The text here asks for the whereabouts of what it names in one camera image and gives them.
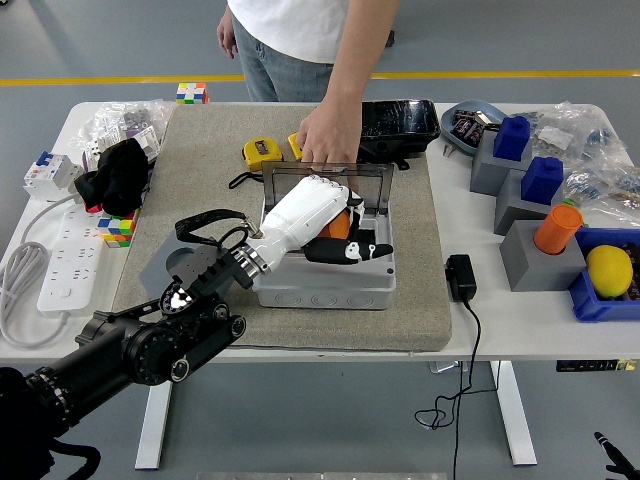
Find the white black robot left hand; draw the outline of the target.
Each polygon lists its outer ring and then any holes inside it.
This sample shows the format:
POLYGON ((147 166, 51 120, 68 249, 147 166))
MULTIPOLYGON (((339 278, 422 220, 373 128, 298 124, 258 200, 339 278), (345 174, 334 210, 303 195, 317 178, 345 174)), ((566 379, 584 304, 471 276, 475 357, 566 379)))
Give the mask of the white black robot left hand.
POLYGON ((303 251, 310 262, 335 265, 354 265, 394 252, 390 244, 320 235, 324 227, 346 212, 359 227, 364 199, 327 178, 304 177, 264 217, 260 225, 262 236, 247 239, 243 251, 262 274, 275 271, 284 256, 294 250, 303 251))

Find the person's right hand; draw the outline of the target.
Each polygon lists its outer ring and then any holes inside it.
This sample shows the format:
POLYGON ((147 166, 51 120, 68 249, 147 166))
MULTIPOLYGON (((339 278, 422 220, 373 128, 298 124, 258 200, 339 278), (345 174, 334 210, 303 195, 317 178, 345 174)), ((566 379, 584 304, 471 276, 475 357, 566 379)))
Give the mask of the person's right hand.
POLYGON ((216 29, 217 40, 220 50, 229 58, 234 59, 237 55, 237 43, 233 27, 232 13, 226 9, 222 15, 216 29))

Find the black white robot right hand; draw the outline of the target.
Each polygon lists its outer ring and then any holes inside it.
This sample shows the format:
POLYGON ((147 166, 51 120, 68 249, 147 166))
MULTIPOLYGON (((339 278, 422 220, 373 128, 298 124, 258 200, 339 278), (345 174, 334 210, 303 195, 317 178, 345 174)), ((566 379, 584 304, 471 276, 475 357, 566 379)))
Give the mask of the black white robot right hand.
POLYGON ((594 438, 611 461, 611 464, 606 466, 609 472, 623 475, 628 480, 639 480, 639 470, 632 465, 626 456, 615 447, 606 436, 596 431, 594 438))

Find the person's left hand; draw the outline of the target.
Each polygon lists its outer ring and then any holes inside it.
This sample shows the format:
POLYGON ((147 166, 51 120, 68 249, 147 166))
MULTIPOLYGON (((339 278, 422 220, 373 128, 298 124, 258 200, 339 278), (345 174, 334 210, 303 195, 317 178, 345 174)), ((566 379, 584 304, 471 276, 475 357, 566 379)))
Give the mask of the person's left hand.
POLYGON ((360 102, 323 100, 302 122, 297 142, 302 162, 355 164, 362 129, 360 102))

